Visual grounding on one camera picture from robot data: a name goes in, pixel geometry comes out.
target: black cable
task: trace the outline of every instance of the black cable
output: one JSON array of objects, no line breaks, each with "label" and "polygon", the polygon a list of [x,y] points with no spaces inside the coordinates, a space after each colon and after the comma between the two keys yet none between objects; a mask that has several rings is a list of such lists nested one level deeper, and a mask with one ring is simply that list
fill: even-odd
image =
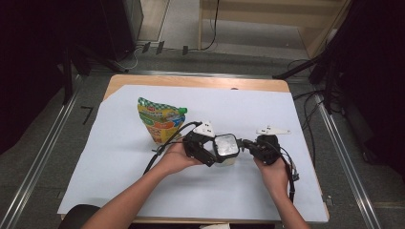
[{"label": "black cable", "polygon": [[307,121],[307,126],[308,126],[310,141],[311,141],[311,143],[312,143],[312,165],[313,165],[313,168],[315,168],[315,156],[316,156],[315,140],[314,140],[312,128],[311,128],[310,125],[309,125],[308,116],[307,116],[307,102],[309,101],[309,99],[310,99],[311,97],[312,97],[312,95],[309,96],[309,97],[305,100],[305,102],[304,102],[304,116],[305,116],[306,121]]},{"label": "black cable", "polygon": [[[289,200],[291,200],[291,202],[293,203],[294,202],[294,195],[295,195],[295,186],[294,186],[294,179],[292,177],[292,171],[291,171],[291,168],[288,166],[288,162],[283,157],[283,154],[275,146],[273,146],[271,143],[269,143],[267,141],[260,140],[260,139],[257,139],[257,141],[265,143],[265,145],[270,146],[271,148],[273,148],[280,155],[280,158],[283,160],[284,164],[286,165],[286,172],[287,172],[288,182],[289,182],[289,195],[288,196],[289,196]],[[287,153],[287,155],[288,155],[288,160],[290,161],[291,166],[292,166],[292,159],[291,159],[291,157],[289,156],[288,153]]]},{"label": "black cable", "polygon": [[214,20],[214,37],[212,38],[211,44],[209,46],[202,49],[202,51],[206,51],[211,48],[212,44],[215,42],[215,38],[217,37],[217,19],[218,19],[218,8],[220,6],[220,0],[217,0],[217,9],[215,11],[215,20]]},{"label": "black cable", "polygon": [[166,146],[168,146],[168,145],[170,145],[170,144],[173,144],[173,143],[178,143],[178,142],[172,142],[172,140],[173,140],[182,130],[184,130],[186,127],[188,127],[188,126],[190,126],[190,125],[199,126],[199,125],[201,125],[201,122],[189,122],[189,123],[183,125],[183,126],[180,127],[172,136],[170,136],[170,138],[167,139],[167,141],[166,141],[163,145],[159,146],[158,149],[155,150],[156,153],[152,156],[151,160],[150,160],[149,163],[148,163],[148,166],[146,166],[146,169],[145,169],[145,171],[143,172],[144,175],[151,169],[153,163],[155,163],[155,160],[158,158],[158,156],[160,156],[160,155],[163,153],[164,149],[166,149]]},{"label": "black cable", "polygon": [[303,123],[303,125],[301,126],[302,130],[304,131],[305,129],[307,129],[308,124],[310,123],[310,121],[312,120],[312,116],[315,114],[315,112],[318,110],[319,105],[323,103],[323,101],[315,104],[314,108],[310,111],[309,114],[306,115],[306,119]]},{"label": "black cable", "polygon": [[305,93],[305,94],[297,94],[297,95],[295,95],[292,99],[293,99],[293,100],[297,100],[298,98],[304,97],[304,96],[306,96],[306,95],[313,95],[313,94],[321,93],[321,92],[323,92],[323,91],[324,91],[324,90],[318,90],[318,91],[312,91],[312,92]]},{"label": "black cable", "polygon": [[288,157],[289,164],[291,165],[291,169],[292,169],[292,171],[293,171],[293,172],[291,171],[292,181],[297,181],[298,179],[300,179],[300,175],[298,174],[298,170],[297,170],[297,168],[295,167],[294,161],[292,161],[292,158],[291,158],[291,156],[289,156],[289,153],[287,152],[286,149],[284,149],[284,148],[281,147],[281,146],[280,146],[280,149],[282,149],[282,150],[286,153],[286,155],[287,155],[287,157]]},{"label": "black cable", "polygon": [[322,53],[315,56],[311,60],[306,61],[303,64],[300,64],[299,66],[293,68],[290,71],[287,71],[285,73],[281,73],[281,74],[278,74],[278,75],[273,75],[272,78],[273,79],[287,79],[290,76],[295,75],[295,74],[299,73],[300,71],[303,71],[303,70],[309,68],[310,66],[312,66],[314,64],[317,64],[321,59],[322,59]]},{"label": "black cable", "polygon": [[296,60],[293,60],[293,61],[289,62],[288,65],[287,65],[287,72],[290,71],[289,67],[291,66],[291,64],[293,64],[295,62],[298,62],[298,61],[309,61],[309,60],[308,59],[296,59]]},{"label": "black cable", "polygon": [[[343,111],[343,110],[342,110],[342,101],[341,101],[341,99],[340,99],[341,94],[343,94],[343,92],[341,92],[341,91],[332,91],[332,93],[331,93],[331,101],[330,101],[330,109],[331,109],[333,112],[339,113],[339,114],[342,114],[342,111]],[[335,109],[331,106],[332,104],[337,105],[337,106],[339,107],[339,110],[335,110]]]}]

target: metal frame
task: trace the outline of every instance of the metal frame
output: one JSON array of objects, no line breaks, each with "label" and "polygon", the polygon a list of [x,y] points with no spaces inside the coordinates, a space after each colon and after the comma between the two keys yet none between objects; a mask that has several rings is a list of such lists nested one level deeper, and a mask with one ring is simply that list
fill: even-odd
[{"label": "metal frame", "polygon": [[[178,72],[157,72],[157,71],[138,71],[135,74],[150,74],[150,75],[184,75],[184,76],[208,76],[208,77],[227,77],[227,78],[253,78],[253,79],[269,79],[269,75],[245,75],[245,74],[227,74],[227,73],[178,73]],[[302,79],[297,79],[298,81],[288,81],[289,83],[303,82]],[[78,93],[80,92],[81,86],[83,85],[84,79],[78,75],[75,79],[76,90],[69,100],[69,102],[62,107],[59,115],[56,118],[53,126],[51,127],[41,149],[36,156],[31,169],[28,171],[24,181],[20,185],[18,191],[16,192],[11,206],[9,207],[5,217],[3,218],[0,228],[14,228],[21,213],[26,206],[33,188],[45,167],[45,164],[52,153],[53,146],[59,137],[61,130],[63,129],[67,118],[75,104]],[[315,97],[316,102],[321,102],[322,97],[317,95]],[[325,107],[320,105],[320,112],[325,121],[325,125],[330,133],[330,138],[335,147],[336,153],[339,156],[340,163],[342,164],[343,170],[346,174],[347,180],[352,188],[352,192],[356,199],[357,205],[360,212],[365,220],[368,228],[382,228],[377,215],[373,209],[373,205],[367,195],[367,192],[360,180],[358,173],[356,172],[354,165],[350,159],[349,153],[346,146],[337,130],[336,124],[334,123],[332,115],[329,115]]]},{"label": "metal frame", "polygon": [[373,209],[372,202],[367,195],[366,189],[364,188],[361,179],[354,168],[349,152],[346,149],[345,143],[343,142],[343,139],[340,136],[339,131],[337,130],[333,116],[331,114],[328,114],[328,111],[326,110],[324,105],[321,104],[321,101],[323,100],[323,97],[321,95],[317,94],[315,96],[315,99],[316,102],[320,104],[319,108],[321,115],[325,121],[325,125],[330,134],[330,138],[333,142],[334,148],[339,157],[346,178],[352,188],[354,198],[367,225],[367,228],[382,228],[379,219]]},{"label": "metal frame", "polygon": [[45,138],[44,143],[42,144],[35,160],[32,163],[30,170],[27,172],[23,182],[18,188],[17,192],[12,199],[11,205],[4,216],[2,222],[0,223],[0,228],[14,228],[19,220],[22,211],[24,210],[31,194],[33,188],[35,187],[36,182],[39,180],[41,173],[45,167],[45,164],[50,157],[53,146],[61,133],[66,120],[69,117],[69,114],[75,104],[75,100],[80,91],[81,85],[83,84],[83,79],[81,76],[77,76],[75,79],[75,84],[77,86],[72,98],[62,106],[53,126],[48,132],[47,137]]}]

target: white paper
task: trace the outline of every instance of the white paper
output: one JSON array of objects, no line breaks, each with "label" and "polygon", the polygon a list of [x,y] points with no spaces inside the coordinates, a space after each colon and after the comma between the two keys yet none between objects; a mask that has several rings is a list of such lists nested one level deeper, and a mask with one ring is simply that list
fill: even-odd
[{"label": "white paper", "polygon": [[[122,87],[101,103],[58,214],[66,214],[77,204],[103,206],[142,176],[157,146],[139,118],[140,96],[186,107],[185,123],[209,120],[217,135],[254,140],[256,130],[267,125],[290,130],[290,135],[278,138],[300,174],[294,205],[306,221],[328,221],[290,93],[135,85]],[[169,176],[139,216],[280,220],[248,150],[231,166],[194,166]]]}]

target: wooden table edge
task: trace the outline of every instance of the wooden table edge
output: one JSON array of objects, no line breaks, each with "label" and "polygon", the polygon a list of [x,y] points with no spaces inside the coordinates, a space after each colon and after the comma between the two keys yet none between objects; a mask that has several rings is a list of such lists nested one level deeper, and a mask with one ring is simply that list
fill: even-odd
[{"label": "wooden table edge", "polygon": [[116,74],[111,77],[104,95],[104,100],[124,85],[147,85],[169,87],[195,87],[238,89],[251,91],[268,91],[289,93],[288,84],[279,79],[247,79],[211,76],[180,76],[180,75],[136,75]]},{"label": "wooden table edge", "polygon": [[[66,214],[60,215],[63,220]],[[274,224],[281,223],[276,220],[254,220],[254,219],[198,219],[198,218],[160,218],[160,217],[136,217],[133,223],[179,223],[179,224],[225,224],[225,223],[242,223],[242,224]]]}]

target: wire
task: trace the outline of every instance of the wire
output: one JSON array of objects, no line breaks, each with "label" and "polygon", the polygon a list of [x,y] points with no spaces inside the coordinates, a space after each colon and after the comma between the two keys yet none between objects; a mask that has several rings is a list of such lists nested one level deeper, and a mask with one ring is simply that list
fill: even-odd
[{"label": "wire", "polygon": [[208,1],[208,7],[209,7],[209,27],[211,27],[211,30],[214,31],[214,27],[212,26],[212,8],[211,8],[211,1]]},{"label": "wire", "polygon": [[287,72],[290,70],[289,67],[291,66],[291,64],[293,64],[295,62],[298,62],[298,61],[309,61],[309,60],[308,59],[296,59],[296,60],[293,60],[293,61],[289,62],[288,65],[287,65]]},{"label": "wire", "polygon": [[312,92],[305,93],[305,94],[297,94],[297,95],[295,95],[295,96],[293,97],[293,99],[296,100],[296,99],[301,98],[301,97],[304,97],[304,96],[306,96],[306,95],[312,95],[312,94],[322,93],[322,92],[324,92],[324,91],[325,91],[325,90],[318,90],[318,91],[312,91]]},{"label": "wire", "polygon": [[[294,202],[294,195],[295,195],[295,186],[294,186],[294,174],[292,173],[291,168],[288,166],[288,163],[286,161],[286,159],[283,157],[283,154],[280,152],[280,150],[278,150],[275,146],[273,146],[270,142],[264,141],[264,140],[260,140],[257,139],[257,141],[265,143],[265,145],[270,146],[271,148],[273,148],[279,155],[280,158],[283,160],[284,164],[286,165],[286,172],[287,172],[287,176],[288,176],[288,181],[289,181],[289,200],[291,200],[291,202]],[[283,149],[287,156],[288,156],[288,160],[290,165],[292,166],[292,159],[289,156],[289,154],[287,153],[287,151],[285,149]]]},{"label": "wire", "polygon": [[170,144],[173,144],[173,143],[179,143],[179,142],[172,142],[172,140],[173,140],[182,130],[184,130],[186,127],[188,127],[188,126],[190,126],[190,125],[199,126],[199,125],[201,125],[201,122],[189,122],[189,123],[183,125],[183,126],[180,127],[172,136],[170,136],[170,138],[167,139],[167,141],[166,141],[163,145],[159,146],[158,149],[154,150],[154,152],[156,152],[156,153],[152,156],[151,160],[149,161],[148,165],[146,166],[146,169],[145,169],[145,171],[143,172],[144,175],[152,168],[152,165],[155,163],[155,160],[158,158],[158,156],[160,156],[160,155],[163,153],[163,151],[166,149],[166,146],[168,146],[168,145],[170,145]]},{"label": "wire", "polygon": [[291,156],[289,156],[289,153],[287,152],[286,149],[284,149],[283,147],[280,146],[280,149],[282,149],[285,152],[285,155],[287,155],[288,160],[289,160],[289,164],[291,165],[292,171],[294,171],[294,174],[292,174],[292,180],[293,181],[297,181],[298,179],[300,179],[297,168],[295,167],[294,161],[292,161]]},{"label": "wire", "polygon": [[214,20],[214,37],[212,38],[211,44],[209,46],[202,48],[202,51],[206,51],[211,48],[212,44],[214,44],[215,39],[217,37],[217,20],[218,20],[218,8],[220,6],[220,0],[217,0],[217,9],[215,11],[215,20]]},{"label": "wire", "polygon": [[134,50],[135,65],[133,65],[133,66],[131,66],[131,67],[125,67],[125,66],[119,64],[118,62],[116,62],[116,64],[117,64],[118,66],[120,66],[120,67],[121,67],[122,69],[124,69],[124,70],[132,70],[132,69],[134,69],[134,68],[138,65],[137,51],[140,50],[140,49],[142,49],[142,48],[143,48],[143,46],[140,46],[139,48],[136,48],[136,49]]},{"label": "wire", "polygon": [[319,105],[321,105],[321,103],[323,103],[324,101],[322,100],[321,102],[315,104],[314,108],[310,111],[309,114],[306,114],[306,119],[303,123],[303,125],[301,126],[302,130],[304,131],[305,129],[307,129],[308,124],[310,123],[310,121],[312,120],[312,116],[313,114],[315,114],[315,112],[318,110]]},{"label": "wire", "polygon": [[311,60],[308,60],[305,63],[298,65],[297,67],[295,67],[294,69],[292,69],[290,71],[287,71],[287,72],[281,73],[281,74],[277,74],[277,75],[273,75],[272,78],[273,79],[287,79],[290,76],[293,76],[295,73],[299,73],[299,72],[313,66],[314,64],[317,64],[320,61],[321,57],[322,57],[322,53],[315,56]]},{"label": "wire", "polygon": [[[310,136],[310,142],[312,143],[312,165],[313,165],[313,168],[315,168],[315,159],[316,159],[315,140],[313,137],[312,128],[309,125],[310,119],[308,118],[308,115],[307,115],[307,102],[309,101],[309,99],[312,96],[313,96],[313,94],[308,96],[308,98],[304,102],[304,116],[305,116],[306,122],[307,122],[307,127],[308,127],[308,131],[309,131],[309,136]],[[319,107],[319,105],[316,104],[315,109],[313,109],[313,110],[316,111],[318,107]]]}]

